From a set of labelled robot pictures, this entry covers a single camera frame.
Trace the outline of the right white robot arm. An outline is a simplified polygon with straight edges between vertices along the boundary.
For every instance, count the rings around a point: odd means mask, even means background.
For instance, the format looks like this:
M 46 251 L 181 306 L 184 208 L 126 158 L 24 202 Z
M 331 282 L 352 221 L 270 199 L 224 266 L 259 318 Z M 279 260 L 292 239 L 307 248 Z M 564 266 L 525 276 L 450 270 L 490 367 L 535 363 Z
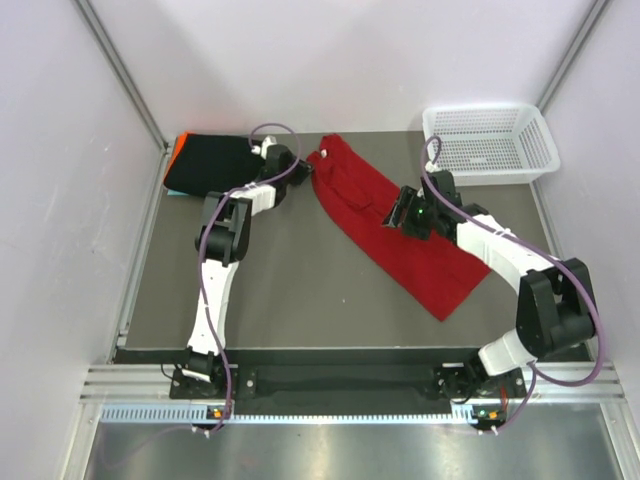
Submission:
M 437 234 L 481 261 L 516 293 L 515 326 L 464 362 L 469 388 L 487 396 L 503 374 L 587 341 L 597 334 L 589 271 L 528 246 L 477 204 L 464 204 L 447 170 L 425 173 L 422 187 L 401 188 L 385 227 L 427 240 Z

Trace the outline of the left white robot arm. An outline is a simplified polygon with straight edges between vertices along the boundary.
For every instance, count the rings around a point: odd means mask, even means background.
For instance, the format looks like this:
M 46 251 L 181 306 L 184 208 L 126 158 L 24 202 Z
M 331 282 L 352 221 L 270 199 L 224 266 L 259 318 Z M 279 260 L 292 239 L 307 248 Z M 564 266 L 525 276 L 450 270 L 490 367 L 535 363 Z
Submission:
M 263 161 L 257 178 L 228 192 L 204 197 L 202 226 L 195 238 L 199 297 L 195 323 L 187 344 L 188 360 L 181 375 L 205 396 L 232 392 L 231 364 L 225 353 L 225 321 L 232 283 L 245 258 L 254 216 L 284 200 L 312 167 L 269 135 L 251 148 Z

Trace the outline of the folded black t shirt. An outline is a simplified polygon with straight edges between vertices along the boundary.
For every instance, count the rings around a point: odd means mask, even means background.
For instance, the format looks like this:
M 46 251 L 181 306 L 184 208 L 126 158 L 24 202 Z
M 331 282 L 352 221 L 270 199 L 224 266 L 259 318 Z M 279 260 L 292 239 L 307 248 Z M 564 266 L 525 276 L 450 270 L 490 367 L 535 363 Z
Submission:
M 190 196 L 226 192 L 253 182 L 264 160 L 251 153 L 258 144 L 247 137 L 193 133 L 176 158 L 163 185 Z

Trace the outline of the white plastic basket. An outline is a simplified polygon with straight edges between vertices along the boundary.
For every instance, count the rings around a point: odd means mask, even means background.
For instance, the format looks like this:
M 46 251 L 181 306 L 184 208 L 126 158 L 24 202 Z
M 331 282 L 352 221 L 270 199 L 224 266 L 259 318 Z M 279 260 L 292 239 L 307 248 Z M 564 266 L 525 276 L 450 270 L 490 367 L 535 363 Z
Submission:
M 561 160 L 539 109 L 523 103 L 429 107 L 422 114 L 436 166 L 458 186 L 530 184 L 559 170 Z

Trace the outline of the folded orange t shirt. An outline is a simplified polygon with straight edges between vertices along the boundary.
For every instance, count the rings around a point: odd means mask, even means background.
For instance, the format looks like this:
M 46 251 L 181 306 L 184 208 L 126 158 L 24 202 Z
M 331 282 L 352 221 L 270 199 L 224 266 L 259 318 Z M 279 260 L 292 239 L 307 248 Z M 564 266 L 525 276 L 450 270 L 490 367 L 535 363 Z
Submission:
M 164 173 L 164 178 L 163 180 L 166 180 L 167 177 L 169 176 L 172 167 L 176 161 L 176 158 L 178 157 L 178 155 L 180 154 L 180 152 L 182 151 L 182 149 L 184 148 L 184 145 L 187 141 L 187 139 L 192 135 L 191 132 L 189 131 L 185 131 L 183 133 L 181 133 L 180 135 L 178 135 L 173 143 L 173 147 L 171 150 L 171 156 L 170 159 L 167 163 L 167 167 Z

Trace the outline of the folded light blue t shirt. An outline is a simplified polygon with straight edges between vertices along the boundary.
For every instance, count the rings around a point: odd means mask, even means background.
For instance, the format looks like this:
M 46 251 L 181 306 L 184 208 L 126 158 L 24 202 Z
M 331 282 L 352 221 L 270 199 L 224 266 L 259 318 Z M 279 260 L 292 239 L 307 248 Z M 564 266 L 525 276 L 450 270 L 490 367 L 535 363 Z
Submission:
M 167 195 L 168 196 L 182 196 L 182 197 L 189 196 L 189 194 L 187 194 L 187 193 L 179 192 L 179 191 L 175 191 L 175 190 L 171 190 L 171 189 L 167 190 Z

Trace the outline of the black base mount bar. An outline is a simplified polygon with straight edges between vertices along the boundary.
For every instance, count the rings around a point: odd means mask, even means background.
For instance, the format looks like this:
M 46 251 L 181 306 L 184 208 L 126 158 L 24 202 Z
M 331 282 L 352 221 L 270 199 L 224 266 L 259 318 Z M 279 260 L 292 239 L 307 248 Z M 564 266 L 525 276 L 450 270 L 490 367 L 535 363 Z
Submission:
M 464 362 L 474 348 L 229 349 L 232 392 L 185 378 L 175 361 L 173 399 L 231 398 L 244 414 L 416 413 L 454 399 L 519 399 L 521 369 L 474 388 Z

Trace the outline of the left aluminium frame post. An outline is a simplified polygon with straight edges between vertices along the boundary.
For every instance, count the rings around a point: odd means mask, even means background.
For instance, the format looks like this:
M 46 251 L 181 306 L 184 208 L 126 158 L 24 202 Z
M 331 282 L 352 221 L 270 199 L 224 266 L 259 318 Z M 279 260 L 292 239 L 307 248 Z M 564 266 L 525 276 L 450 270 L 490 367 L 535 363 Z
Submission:
M 119 86 L 132 104 L 154 144 L 161 151 L 166 151 L 168 141 L 161 132 L 158 123 L 154 119 L 132 74 L 127 68 L 94 5 L 88 0 L 72 0 L 71 3 L 96 41 L 99 50 L 115 75 Z

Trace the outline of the aluminium frame post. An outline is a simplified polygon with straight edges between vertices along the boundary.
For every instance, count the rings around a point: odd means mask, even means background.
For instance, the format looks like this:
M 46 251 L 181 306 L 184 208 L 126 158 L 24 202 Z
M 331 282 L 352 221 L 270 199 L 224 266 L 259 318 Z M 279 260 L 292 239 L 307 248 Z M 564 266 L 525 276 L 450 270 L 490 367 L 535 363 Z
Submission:
M 96 41 L 99 50 L 115 75 L 119 86 L 132 104 L 154 144 L 161 151 L 166 151 L 168 141 L 161 132 L 158 123 L 154 119 L 132 74 L 127 68 L 94 5 L 88 0 L 72 0 L 71 3 Z
M 586 12 L 570 36 L 566 48 L 559 57 L 559 61 L 545 83 L 536 102 L 536 107 L 542 115 L 545 115 L 553 104 L 556 96 L 611 4 L 611 0 L 593 0 L 588 3 Z

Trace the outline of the right aluminium frame post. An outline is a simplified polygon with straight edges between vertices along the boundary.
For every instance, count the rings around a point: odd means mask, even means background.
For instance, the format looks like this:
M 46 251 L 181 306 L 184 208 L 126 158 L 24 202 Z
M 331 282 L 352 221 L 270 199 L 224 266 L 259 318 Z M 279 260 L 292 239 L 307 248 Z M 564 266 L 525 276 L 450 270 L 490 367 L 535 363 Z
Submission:
M 566 48 L 559 57 L 559 61 L 545 83 L 536 102 L 536 107 L 542 115 L 545 115 L 553 104 L 556 96 L 611 4 L 611 0 L 593 0 L 588 3 L 586 12 L 570 36 Z

